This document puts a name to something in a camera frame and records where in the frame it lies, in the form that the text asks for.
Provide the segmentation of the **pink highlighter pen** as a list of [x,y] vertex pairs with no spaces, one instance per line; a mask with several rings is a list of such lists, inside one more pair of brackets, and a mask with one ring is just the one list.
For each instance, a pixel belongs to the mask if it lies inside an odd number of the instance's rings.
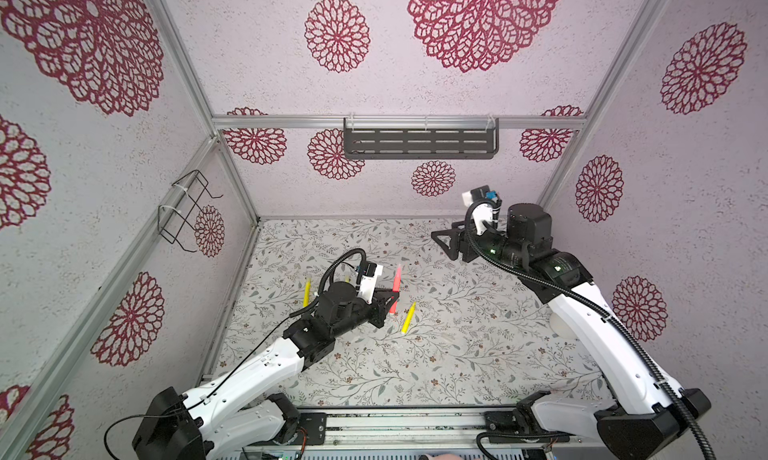
[[401,288],[401,280],[402,280],[402,265],[398,265],[395,271],[394,279],[393,279],[393,285],[392,285],[392,291],[393,291],[393,297],[391,298],[389,304],[389,313],[390,314],[396,314],[397,313],[397,305],[398,305],[398,298],[399,298],[399,292]]

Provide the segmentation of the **yellow highlighter pen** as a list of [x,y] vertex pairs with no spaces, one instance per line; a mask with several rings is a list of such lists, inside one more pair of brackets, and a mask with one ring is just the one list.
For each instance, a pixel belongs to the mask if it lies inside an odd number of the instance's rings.
[[309,306],[311,302],[311,280],[307,279],[304,286],[303,304],[302,307]]

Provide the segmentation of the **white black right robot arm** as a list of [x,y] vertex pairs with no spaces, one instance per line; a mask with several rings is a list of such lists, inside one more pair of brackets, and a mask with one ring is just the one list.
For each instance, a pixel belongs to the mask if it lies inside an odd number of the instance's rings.
[[551,390],[519,401],[512,427],[486,429],[476,437],[513,441],[585,437],[599,440],[618,459],[650,459],[691,433],[706,459],[716,456],[699,418],[711,402],[698,388],[684,388],[631,334],[605,301],[586,267],[571,253],[553,248],[551,217],[537,204],[507,210],[498,226],[497,196],[468,200],[444,250],[457,259],[461,246],[517,277],[584,345],[605,378],[608,401],[578,400]]

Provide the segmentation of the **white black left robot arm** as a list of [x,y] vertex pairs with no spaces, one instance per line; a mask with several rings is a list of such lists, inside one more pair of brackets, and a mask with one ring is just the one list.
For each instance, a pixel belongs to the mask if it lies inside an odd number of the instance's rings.
[[329,355],[339,336],[363,325],[383,327],[399,298],[376,288],[370,298],[334,282],[263,351],[218,378],[184,393],[158,393],[132,440],[140,459],[216,459],[250,443],[286,444],[300,414],[274,387]]

